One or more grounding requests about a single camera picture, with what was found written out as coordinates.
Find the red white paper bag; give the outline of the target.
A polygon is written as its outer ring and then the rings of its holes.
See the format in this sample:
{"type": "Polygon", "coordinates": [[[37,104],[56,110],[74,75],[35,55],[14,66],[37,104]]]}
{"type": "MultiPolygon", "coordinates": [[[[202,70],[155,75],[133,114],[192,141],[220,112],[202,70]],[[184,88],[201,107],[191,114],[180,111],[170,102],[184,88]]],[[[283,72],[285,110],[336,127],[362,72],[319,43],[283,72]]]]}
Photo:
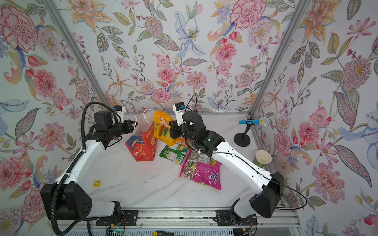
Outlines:
{"type": "Polygon", "coordinates": [[[157,138],[154,135],[155,111],[145,109],[136,120],[134,132],[127,138],[125,145],[137,162],[154,161],[157,138]]]}

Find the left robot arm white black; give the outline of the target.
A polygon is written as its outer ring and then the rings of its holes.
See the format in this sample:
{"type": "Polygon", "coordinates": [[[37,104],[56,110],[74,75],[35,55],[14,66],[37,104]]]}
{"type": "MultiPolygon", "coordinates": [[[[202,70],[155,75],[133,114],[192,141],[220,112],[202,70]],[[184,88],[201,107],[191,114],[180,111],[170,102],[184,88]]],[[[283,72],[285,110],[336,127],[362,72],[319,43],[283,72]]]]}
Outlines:
{"type": "Polygon", "coordinates": [[[84,183],[111,141],[133,133],[138,123],[124,120],[120,112],[115,116],[109,111],[97,112],[94,118],[95,124],[85,134],[85,147],[80,149],[67,170],[40,192],[51,221],[104,218],[109,223],[117,223],[123,218],[119,202],[93,200],[85,191],[84,183]]]}

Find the green snack pack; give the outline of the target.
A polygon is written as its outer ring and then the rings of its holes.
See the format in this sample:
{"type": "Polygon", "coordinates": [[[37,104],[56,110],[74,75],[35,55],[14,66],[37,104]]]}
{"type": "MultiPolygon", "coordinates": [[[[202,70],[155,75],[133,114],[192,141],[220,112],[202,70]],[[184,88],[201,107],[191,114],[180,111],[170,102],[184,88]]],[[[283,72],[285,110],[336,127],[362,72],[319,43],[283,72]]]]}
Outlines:
{"type": "Polygon", "coordinates": [[[172,146],[166,145],[160,152],[159,157],[168,159],[177,164],[182,164],[184,158],[187,156],[188,147],[181,144],[174,144],[172,146]]]}

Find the large pink candy bag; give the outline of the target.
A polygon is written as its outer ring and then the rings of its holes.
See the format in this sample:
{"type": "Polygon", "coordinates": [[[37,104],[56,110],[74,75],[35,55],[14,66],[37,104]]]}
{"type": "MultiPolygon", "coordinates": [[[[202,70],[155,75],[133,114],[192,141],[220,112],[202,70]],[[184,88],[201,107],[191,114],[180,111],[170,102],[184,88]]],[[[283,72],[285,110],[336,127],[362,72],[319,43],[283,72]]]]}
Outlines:
{"type": "Polygon", "coordinates": [[[220,166],[215,159],[190,150],[179,177],[221,190],[220,166]]]}

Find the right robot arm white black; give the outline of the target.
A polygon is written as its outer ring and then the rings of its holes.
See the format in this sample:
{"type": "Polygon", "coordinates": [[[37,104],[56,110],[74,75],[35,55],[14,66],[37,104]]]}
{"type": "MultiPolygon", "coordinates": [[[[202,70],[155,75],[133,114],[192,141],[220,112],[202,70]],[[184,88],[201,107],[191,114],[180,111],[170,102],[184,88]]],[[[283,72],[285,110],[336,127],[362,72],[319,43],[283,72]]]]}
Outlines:
{"type": "Polygon", "coordinates": [[[237,200],[231,212],[239,218],[259,214],[271,218],[284,193],[284,177],[258,167],[237,152],[221,135],[209,131],[197,110],[187,111],[183,102],[172,106],[176,120],[169,123],[171,137],[182,137],[201,154],[225,165],[253,190],[254,195],[237,200]]]}

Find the yellow snack bag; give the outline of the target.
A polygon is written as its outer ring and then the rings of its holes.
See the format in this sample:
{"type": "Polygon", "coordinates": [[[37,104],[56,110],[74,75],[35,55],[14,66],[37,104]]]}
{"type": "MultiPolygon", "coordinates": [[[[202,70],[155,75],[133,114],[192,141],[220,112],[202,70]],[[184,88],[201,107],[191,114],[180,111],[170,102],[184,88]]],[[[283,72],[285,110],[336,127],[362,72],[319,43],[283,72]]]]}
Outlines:
{"type": "Polygon", "coordinates": [[[164,142],[168,146],[175,144],[183,144],[184,139],[182,137],[173,139],[171,138],[171,127],[169,122],[173,121],[173,118],[162,111],[156,111],[154,114],[154,137],[164,142]]]}

